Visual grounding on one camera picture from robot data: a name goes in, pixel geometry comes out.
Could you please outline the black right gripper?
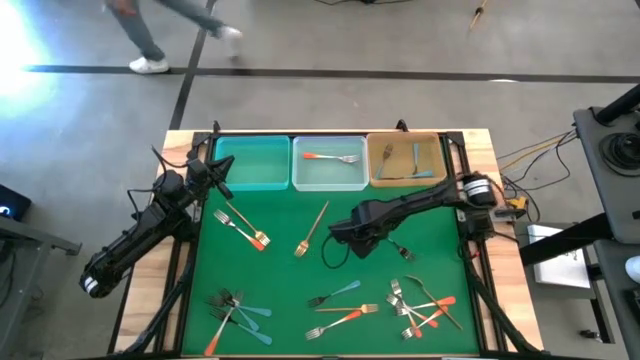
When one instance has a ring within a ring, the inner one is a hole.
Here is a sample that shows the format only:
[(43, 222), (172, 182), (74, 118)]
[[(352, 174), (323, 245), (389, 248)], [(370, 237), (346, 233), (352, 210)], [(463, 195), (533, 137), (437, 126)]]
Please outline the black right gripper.
[(358, 240), (381, 240), (398, 227), (397, 201), (366, 200), (359, 203), (349, 219), (337, 221), (329, 226), (333, 238), (338, 242)]

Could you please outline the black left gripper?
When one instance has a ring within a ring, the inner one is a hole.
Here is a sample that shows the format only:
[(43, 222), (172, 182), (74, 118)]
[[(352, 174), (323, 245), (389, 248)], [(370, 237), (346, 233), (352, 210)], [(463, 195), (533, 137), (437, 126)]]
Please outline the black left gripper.
[(185, 180), (187, 189), (194, 196), (206, 196), (210, 188), (216, 187), (220, 182), (226, 182), (233, 162), (233, 155), (214, 161), (213, 165), (214, 168), (219, 171), (219, 177), (217, 173), (211, 170), (201, 160), (193, 159), (188, 161), (187, 177)]

